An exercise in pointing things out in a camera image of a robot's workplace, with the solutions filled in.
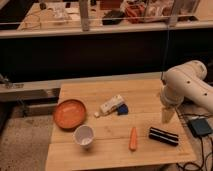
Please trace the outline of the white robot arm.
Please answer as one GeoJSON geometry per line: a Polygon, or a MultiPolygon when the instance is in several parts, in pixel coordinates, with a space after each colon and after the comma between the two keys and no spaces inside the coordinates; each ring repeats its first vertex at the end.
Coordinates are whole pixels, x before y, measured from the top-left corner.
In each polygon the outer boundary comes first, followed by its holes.
{"type": "Polygon", "coordinates": [[[206,75],[207,68],[199,60],[174,66],[163,74],[160,92],[163,123],[171,121],[185,98],[213,113],[213,87],[204,82],[206,75]]]}

